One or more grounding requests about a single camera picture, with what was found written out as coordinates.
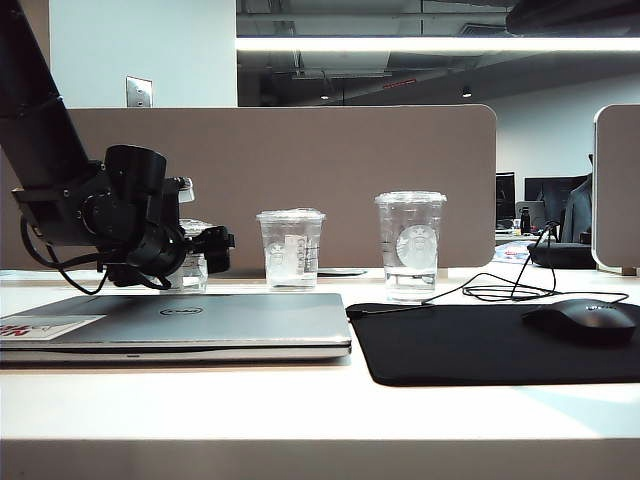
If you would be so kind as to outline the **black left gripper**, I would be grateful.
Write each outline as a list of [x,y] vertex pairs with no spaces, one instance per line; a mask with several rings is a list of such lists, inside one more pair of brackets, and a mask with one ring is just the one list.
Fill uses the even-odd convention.
[[[208,273],[230,269],[235,237],[225,226],[204,229],[192,238],[191,245],[193,253],[204,255]],[[185,255],[184,229],[179,224],[145,223],[131,239],[106,254],[103,266],[108,280],[117,287],[170,289],[171,282],[166,277],[177,270]]]

